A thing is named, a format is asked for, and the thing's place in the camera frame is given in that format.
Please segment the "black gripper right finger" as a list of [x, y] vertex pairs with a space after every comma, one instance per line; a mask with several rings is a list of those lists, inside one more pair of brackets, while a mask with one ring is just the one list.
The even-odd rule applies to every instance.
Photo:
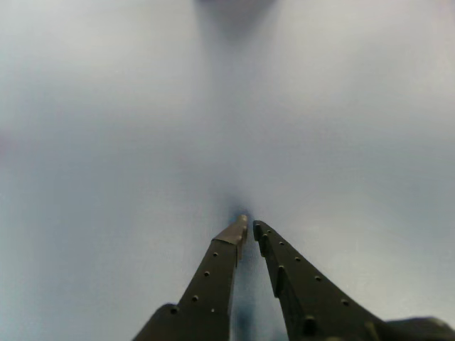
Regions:
[[263, 221], [254, 238], [267, 263], [290, 340], [381, 340], [383, 321], [325, 277], [285, 238]]

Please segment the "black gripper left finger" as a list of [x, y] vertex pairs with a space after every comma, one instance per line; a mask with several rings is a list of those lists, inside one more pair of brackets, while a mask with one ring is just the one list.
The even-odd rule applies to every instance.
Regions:
[[214, 237], [176, 304], [161, 306], [135, 340], [229, 340], [235, 272], [247, 239], [247, 215]]

